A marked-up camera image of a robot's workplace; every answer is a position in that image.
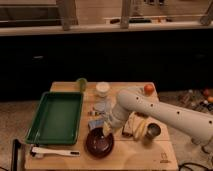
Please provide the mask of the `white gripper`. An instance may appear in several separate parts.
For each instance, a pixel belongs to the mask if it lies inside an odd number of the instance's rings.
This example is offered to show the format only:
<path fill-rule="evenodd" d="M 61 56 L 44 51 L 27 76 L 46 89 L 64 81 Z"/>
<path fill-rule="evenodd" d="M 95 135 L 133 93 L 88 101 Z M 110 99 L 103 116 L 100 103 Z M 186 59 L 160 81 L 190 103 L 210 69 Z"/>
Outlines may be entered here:
<path fill-rule="evenodd" d="M 129 110 L 126 110 L 121 106 L 115 106 L 109 116 L 110 124 L 108 122 L 103 123 L 103 135 L 107 137 L 112 132 L 112 129 L 123 127 L 130 114 L 131 112 Z"/>

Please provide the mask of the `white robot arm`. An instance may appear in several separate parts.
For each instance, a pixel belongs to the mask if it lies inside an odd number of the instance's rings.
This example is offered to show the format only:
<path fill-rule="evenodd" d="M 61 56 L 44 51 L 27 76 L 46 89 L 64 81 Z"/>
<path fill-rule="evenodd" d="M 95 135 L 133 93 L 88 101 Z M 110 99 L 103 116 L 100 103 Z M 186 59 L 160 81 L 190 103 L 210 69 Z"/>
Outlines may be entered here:
<path fill-rule="evenodd" d="M 116 104 L 107 116 L 103 134 L 116 132 L 127 122 L 132 112 L 152 117 L 207 145 L 213 142 L 213 116 L 187 108 L 151 101 L 138 86 L 121 89 Z"/>

